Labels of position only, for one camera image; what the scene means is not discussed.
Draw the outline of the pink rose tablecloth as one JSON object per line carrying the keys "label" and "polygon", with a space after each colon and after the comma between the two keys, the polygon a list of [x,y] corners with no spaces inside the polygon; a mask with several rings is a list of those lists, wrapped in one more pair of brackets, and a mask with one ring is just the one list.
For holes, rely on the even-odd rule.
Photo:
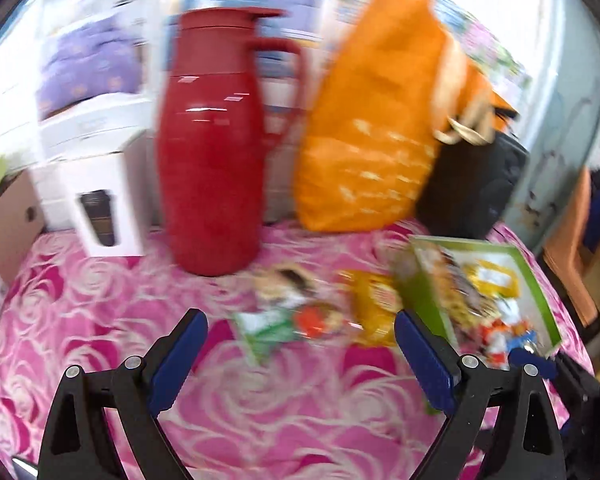
{"label": "pink rose tablecloth", "polygon": [[442,417],[399,351],[348,337],[296,341],[254,366],[232,317],[254,306],[248,273],[200,278],[161,233],[143,258],[86,255],[71,232],[40,236],[0,321],[0,459],[37,460],[65,369],[144,354],[191,308],[209,337],[161,426],[197,479],[405,479]]}

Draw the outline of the blue bag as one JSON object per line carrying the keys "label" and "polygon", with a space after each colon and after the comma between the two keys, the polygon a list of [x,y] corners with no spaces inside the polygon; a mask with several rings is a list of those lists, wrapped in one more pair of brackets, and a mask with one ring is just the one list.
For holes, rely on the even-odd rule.
{"label": "blue bag", "polygon": [[600,244],[600,168],[591,170],[590,178],[590,209],[588,210],[583,245],[590,252],[595,252]]}

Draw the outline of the brown cookie packet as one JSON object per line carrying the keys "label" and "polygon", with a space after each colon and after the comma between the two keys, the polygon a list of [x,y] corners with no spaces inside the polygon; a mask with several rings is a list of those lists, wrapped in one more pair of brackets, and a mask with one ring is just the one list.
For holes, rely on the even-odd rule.
{"label": "brown cookie packet", "polygon": [[443,247],[426,243],[422,260],[434,283],[440,306],[461,330],[473,330],[483,320],[482,298],[455,258]]}

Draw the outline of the yellow cake packet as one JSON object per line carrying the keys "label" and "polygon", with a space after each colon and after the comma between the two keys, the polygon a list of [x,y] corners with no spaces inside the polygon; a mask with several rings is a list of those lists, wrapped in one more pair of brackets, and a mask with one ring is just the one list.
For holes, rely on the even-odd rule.
{"label": "yellow cake packet", "polygon": [[394,321],[403,304],[392,278],[360,270],[343,270],[339,278],[349,303],[355,342],[370,348],[394,347]]}

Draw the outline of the red thermos jug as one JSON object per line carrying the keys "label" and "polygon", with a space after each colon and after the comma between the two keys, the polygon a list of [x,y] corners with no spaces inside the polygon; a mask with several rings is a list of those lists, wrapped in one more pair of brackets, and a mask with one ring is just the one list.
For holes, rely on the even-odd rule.
{"label": "red thermos jug", "polygon": [[[184,13],[166,84],[156,157],[163,227],[185,271],[220,276],[249,266],[260,249],[268,152],[299,117],[306,57],[300,44],[261,37],[263,6]],[[279,132],[265,129],[257,55],[296,57],[296,90]]]}

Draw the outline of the green white snack packet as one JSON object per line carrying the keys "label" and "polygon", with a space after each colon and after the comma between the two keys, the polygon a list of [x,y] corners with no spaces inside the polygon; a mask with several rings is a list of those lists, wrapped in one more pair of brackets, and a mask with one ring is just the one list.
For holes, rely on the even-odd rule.
{"label": "green white snack packet", "polygon": [[256,365],[264,364],[282,344],[299,338],[290,309],[236,312],[232,322],[248,359]]}

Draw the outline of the large yellow snack bag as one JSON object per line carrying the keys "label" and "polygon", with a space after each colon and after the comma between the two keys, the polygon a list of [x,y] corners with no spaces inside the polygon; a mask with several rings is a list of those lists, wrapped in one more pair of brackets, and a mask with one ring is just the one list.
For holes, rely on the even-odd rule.
{"label": "large yellow snack bag", "polygon": [[462,266],[468,281],[483,296],[518,298],[520,285],[518,275],[506,266],[488,260],[476,260]]}

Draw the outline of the orange chair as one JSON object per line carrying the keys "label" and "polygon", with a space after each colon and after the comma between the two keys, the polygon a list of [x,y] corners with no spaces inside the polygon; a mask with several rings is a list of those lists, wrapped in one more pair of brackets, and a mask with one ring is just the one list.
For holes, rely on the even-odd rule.
{"label": "orange chair", "polygon": [[597,318],[594,301],[585,287],[585,266],[580,257],[591,206],[591,174],[583,166],[558,225],[543,246],[543,260],[562,283],[578,320],[586,327]]}

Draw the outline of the orange tote bag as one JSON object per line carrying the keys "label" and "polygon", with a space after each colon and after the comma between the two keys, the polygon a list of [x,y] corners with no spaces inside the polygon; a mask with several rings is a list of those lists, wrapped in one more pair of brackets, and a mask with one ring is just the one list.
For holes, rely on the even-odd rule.
{"label": "orange tote bag", "polygon": [[328,66],[294,170],[300,224],[373,231],[411,217],[445,145],[486,146],[516,116],[434,14],[370,0]]}

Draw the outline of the white cup packaging box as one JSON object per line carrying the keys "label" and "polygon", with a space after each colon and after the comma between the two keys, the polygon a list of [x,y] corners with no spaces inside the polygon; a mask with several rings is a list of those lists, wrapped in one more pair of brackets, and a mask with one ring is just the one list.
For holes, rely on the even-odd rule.
{"label": "white cup packaging box", "polygon": [[90,257],[140,257],[151,225],[142,129],[91,136],[60,155],[59,180]]}

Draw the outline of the purple pillow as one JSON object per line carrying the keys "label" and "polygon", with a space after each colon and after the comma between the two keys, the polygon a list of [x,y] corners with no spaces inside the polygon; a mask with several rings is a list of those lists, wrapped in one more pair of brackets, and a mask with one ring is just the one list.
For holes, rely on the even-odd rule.
{"label": "purple pillow", "polygon": [[36,92],[38,116],[56,115],[107,93],[136,93],[143,82],[137,44],[116,14],[90,18],[52,42]]}

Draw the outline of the green white cardboard box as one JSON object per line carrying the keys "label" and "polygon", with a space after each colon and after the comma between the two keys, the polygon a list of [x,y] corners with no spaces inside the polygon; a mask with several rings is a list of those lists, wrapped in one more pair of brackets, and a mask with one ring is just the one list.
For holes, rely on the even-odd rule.
{"label": "green white cardboard box", "polygon": [[511,244],[413,236],[391,272],[404,306],[431,333],[488,367],[506,370],[516,348],[548,358],[562,345],[538,280]]}

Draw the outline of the brown cardboard box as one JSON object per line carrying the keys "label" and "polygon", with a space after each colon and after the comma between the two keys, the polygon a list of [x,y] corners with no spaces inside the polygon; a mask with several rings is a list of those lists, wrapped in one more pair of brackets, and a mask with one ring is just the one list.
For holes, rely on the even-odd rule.
{"label": "brown cardboard box", "polygon": [[30,172],[9,172],[0,156],[0,318],[10,286],[44,226]]}

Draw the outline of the black speaker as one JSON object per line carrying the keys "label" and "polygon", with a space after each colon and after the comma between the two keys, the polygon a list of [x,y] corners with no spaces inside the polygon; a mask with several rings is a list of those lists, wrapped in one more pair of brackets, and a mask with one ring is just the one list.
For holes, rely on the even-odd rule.
{"label": "black speaker", "polygon": [[528,157],[506,133],[491,144],[445,146],[416,204],[416,219],[432,235],[483,240],[505,211]]}

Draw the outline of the red white snack packet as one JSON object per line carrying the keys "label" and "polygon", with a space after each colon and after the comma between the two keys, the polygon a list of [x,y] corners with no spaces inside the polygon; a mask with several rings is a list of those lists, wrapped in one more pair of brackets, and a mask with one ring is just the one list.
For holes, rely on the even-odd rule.
{"label": "red white snack packet", "polygon": [[514,298],[496,298],[496,315],[483,322],[479,328],[481,352],[490,367],[505,370],[508,367],[508,352],[513,341],[527,330],[518,301]]}

